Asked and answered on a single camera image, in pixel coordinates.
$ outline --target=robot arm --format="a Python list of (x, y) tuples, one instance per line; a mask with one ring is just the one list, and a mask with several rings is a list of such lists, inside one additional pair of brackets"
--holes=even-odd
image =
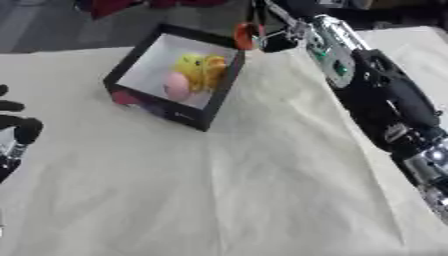
[[(0, 85), (0, 96), (7, 92), (8, 87)], [(0, 100), (0, 111), (20, 112), (24, 108), (23, 104)], [(19, 167), (25, 150), (39, 137), (43, 124), (34, 118), (0, 115), (0, 130), (9, 127), (15, 127), (13, 138), (0, 144), (0, 184)]]
[[(448, 135), (440, 128), (442, 113), (418, 86), (347, 23), (325, 15), (313, 0), (253, 0), (251, 5), (260, 25), (258, 31), (249, 25), (249, 38), (265, 52), (295, 48), (304, 41), (309, 56), (364, 134), (390, 154), (448, 224)], [(264, 33), (266, 9), (283, 21), (284, 29)], [(254, 19), (249, 15), (246, 24), (254, 24)], [(251, 48), (247, 42), (239, 46)]]

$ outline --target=open box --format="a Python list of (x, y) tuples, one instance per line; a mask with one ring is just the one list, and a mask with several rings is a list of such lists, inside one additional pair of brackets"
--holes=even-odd
[[(217, 54), (228, 65), (212, 93), (196, 94), (182, 103), (171, 101), (164, 81), (183, 54)], [(104, 79), (112, 99), (207, 131), (245, 62), (232, 38), (173, 25), (159, 25)]]

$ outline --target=yellow duck toy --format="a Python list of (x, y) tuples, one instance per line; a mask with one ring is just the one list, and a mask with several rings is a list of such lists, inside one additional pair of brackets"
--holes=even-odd
[(174, 65), (174, 71), (184, 74), (190, 82), (191, 92), (203, 90), (202, 64), (204, 57), (198, 54), (184, 54)]
[(193, 93), (215, 90), (226, 68), (224, 57), (214, 54), (184, 54), (174, 65), (174, 71), (187, 77)]

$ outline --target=white tablecloth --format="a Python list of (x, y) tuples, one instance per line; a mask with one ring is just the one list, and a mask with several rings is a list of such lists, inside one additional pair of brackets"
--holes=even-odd
[[(448, 105), (434, 30), (363, 36)], [(207, 133), (110, 100), (101, 79), (128, 51), (0, 55), (8, 98), (46, 125), (0, 186), (0, 255), (448, 255), (448, 227), (304, 50), (249, 53)]]

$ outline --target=pink ball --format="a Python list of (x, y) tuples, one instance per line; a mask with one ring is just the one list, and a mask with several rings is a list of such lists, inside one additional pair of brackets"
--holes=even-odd
[(165, 80), (165, 92), (168, 95), (168, 99), (172, 101), (185, 101), (190, 95), (188, 79), (179, 72), (172, 72)]

